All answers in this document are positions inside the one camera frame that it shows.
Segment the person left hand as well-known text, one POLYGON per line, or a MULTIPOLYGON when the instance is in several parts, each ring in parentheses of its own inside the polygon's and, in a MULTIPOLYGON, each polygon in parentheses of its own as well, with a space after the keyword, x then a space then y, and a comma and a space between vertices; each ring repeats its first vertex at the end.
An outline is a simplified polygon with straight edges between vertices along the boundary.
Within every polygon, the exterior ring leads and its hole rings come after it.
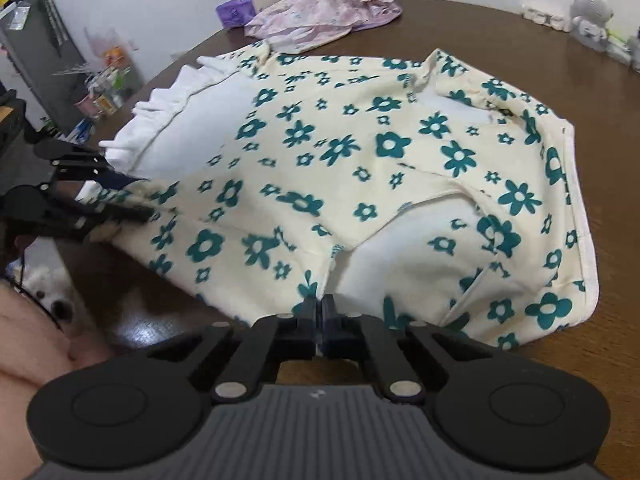
POLYGON ((0 344, 1 378, 35 387, 114 356, 97 330, 68 336, 6 283, 1 284, 0 344))

